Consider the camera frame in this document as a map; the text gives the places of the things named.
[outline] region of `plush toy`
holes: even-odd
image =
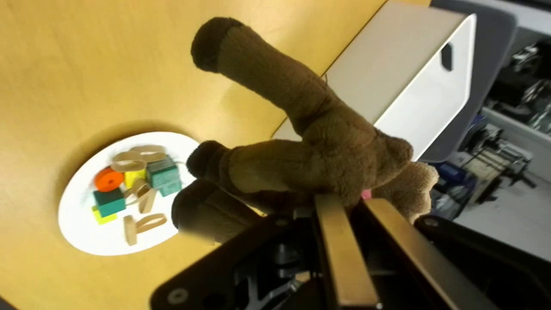
[[[252,28],[216,18],[197,33],[192,56],[201,69],[225,75],[283,109],[304,140],[233,150],[202,143],[187,164],[197,181],[173,207],[182,231],[226,242],[261,219],[247,205],[287,214],[314,205],[318,193],[340,195],[349,211],[362,199],[387,199],[409,221],[431,211],[436,171],[412,162],[405,140],[376,130],[316,73]]]

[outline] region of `table surface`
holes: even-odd
[[[411,0],[428,6],[430,0]],[[285,114],[195,69],[202,23],[233,16],[323,75],[385,0],[0,4],[0,297],[28,309],[149,309],[152,292],[218,245],[180,235],[128,257],[77,252],[58,228],[73,173],[116,140],[178,131],[235,147]]]

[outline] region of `green toy block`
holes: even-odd
[[[127,209],[125,193],[120,188],[109,193],[94,192],[94,199],[97,200],[102,218],[109,218]]]
[[[159,188],[161,197],[170,197],[183,190],[183,183],[178,180],[175,183],[166,183]]]
[[[151,162],[149,183],[159,192],[166,185],[182,183],[176,162],[171,157],[166,157],[164,161],[159,161],[159,162]]]

